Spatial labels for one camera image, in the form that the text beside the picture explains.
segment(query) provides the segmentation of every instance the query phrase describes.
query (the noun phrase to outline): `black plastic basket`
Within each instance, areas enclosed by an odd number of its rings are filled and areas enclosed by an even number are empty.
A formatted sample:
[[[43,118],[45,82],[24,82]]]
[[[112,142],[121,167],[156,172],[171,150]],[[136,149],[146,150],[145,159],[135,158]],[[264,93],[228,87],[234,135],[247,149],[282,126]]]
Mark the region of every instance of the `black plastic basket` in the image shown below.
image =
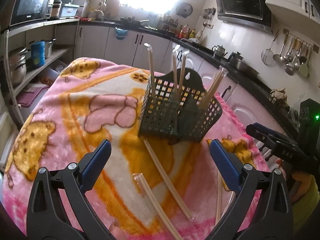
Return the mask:
[[[173,72],[155,77],[155,84],[156,97],[153,98],[150,80],[148,82],[140,113],[139,135],[200,142],[222,115],[221,105],[215,97],[207,110],[198,108],[206,90],[201,77],[192,69],[185,69],[180,100],[173,94]]]

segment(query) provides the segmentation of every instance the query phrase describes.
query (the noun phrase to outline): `plastic container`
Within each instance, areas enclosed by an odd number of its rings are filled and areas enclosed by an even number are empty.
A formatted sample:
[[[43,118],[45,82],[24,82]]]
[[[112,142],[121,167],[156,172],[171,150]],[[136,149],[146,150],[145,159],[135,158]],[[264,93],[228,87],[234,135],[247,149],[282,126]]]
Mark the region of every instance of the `plastic container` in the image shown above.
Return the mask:
[[[17,96],[17,102],[21,105],[20,112],[23,120],[26,120],[36,105],[39,103],[49,87],[44,84],[29,83]]]
[[[31,58],[35,68],[42,67],[44,61],[44,41],[37,41],[31,44]]]
[[[63,3],[60,9],[60,19],[69,19],[76,16],[79,5]]]

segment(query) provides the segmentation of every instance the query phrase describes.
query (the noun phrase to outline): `cartoon print blanket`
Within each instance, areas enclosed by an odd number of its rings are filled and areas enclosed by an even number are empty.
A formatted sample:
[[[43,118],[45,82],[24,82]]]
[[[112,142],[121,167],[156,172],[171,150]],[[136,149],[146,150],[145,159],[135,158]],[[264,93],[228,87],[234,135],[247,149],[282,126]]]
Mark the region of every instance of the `cartoon print blanket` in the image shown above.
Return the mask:
[[[61,73],[23,125],[10,153],[4,176],[4,206],[26,233],[26,213],[32,182],[42,166],[65,168],[92,152],[103,139],[112,154],[94,189],[86,193],[102,222],[117,218],[128,239],[171,239],[133,174],[143,173],[165,213],[187,240],[205,239],[214,227],[217,168],[209,143],[218,138],[229,152],[258,170],[268,167],[252,138],[232,110],[216,95],[223,114],[201,143],[148,138],[162,166],[195,219],[186,219],[165,186],[149,153],[137,136],[148,71],[101,59],[80,58]],[[230,192],[224,185],[222,210]],[[80,229],[64,192],[61,197],[72,225]],[[246,228],[258,195],[241,228]]]

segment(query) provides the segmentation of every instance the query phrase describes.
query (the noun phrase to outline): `blue canister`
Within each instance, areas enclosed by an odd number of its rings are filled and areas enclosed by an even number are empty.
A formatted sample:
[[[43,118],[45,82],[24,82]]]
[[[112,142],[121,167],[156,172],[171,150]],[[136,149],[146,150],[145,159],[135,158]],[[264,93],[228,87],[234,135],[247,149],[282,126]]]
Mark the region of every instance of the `blue canister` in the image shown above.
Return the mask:
[[[31,44],[31,58],[36,68],[44,65],[44,41],[37,41]]]

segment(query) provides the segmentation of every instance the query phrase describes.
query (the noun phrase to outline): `hanging utensil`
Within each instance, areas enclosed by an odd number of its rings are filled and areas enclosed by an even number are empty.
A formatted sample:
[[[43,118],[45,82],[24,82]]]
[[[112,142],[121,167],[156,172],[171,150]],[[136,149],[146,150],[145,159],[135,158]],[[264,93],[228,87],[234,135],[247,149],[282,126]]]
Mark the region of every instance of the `hanging utensil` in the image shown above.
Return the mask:
[[[295,71],[298,71],[299,68],[300,68],[301,64],[299,62],[299,59],[300,59],[300,56],[302,54],[303,48],[304,48],[304,43],[303,43],[303,41],[301,41],[301,44],[300,44],[299,49],[297,51],[297,61],[294,63],[294,70]]]
[[[297,43],[297,38],[296,37],[293,37],[292,40],[291,40],[291,45],[288,49],[288,52],[287,54],[283,57],[284,59],[284,62],[286,63],[291,63],[292,60],[293,60],[293,55],[292,55],[292,52],[293,52],[293,49],[295,48],[296,46],[296,43]]]
[[[286,66],[285,66],[285,69],[284,71],[290,75],[290,76],[293,76],[294,72],[296,71],[297,69],[297,66],[295,65],[296,64],[296,58],[299,56],[299,50],[301,50],[301,46],[302,46],[302,42],[301,41],[298,41],[298,49],[297,49],[297,53],[295,54],[294,58],[293,58],[293,61],[291,63],[288,63]]]
[[[307,62],[307,56],[308,56],[308,53],[309,53],[309,46],[307,46],[307,45],[305,45],[304,47],[303,47],[303,49],[302,49],[302,55],[304,55],[304,56],[300,56],[299,57],[299,62],[300,62],[300,64],[303,64],[303,63],[306,63]]]
[[[309,67],[308,67],[308,61],[310,60],[310,55],[312,52],[312,48],[311,47],[307,47],[307,52],[306,52],[306,61],[303,62],[299,68],[299,73],[304,76],[304,77],[308,77],[309,75]]]
[[[267,66],[271,65],[273,63],[273,61],[274,61],[273,60],[273,52],[272,52],[271,48],[272,48],[273,43],[276,41],[278,35],[279,35],[279,30],[276,32],[275,36],[273,37],[273,40],[272,40],[270,48],[264,50],[261,53],[261,60]]]
[[[281,63],[284,60],[284,58],[282,57],[282,52],[283,52],[284,46],[287,44],[288,36],[289,36],[289,33],[286,33],[286,35],[284,37],[284,41],[283,41],[283,44],[282,44],[282,49],[280,51],[280,54],[273,55],[273,59],[277,63]]]

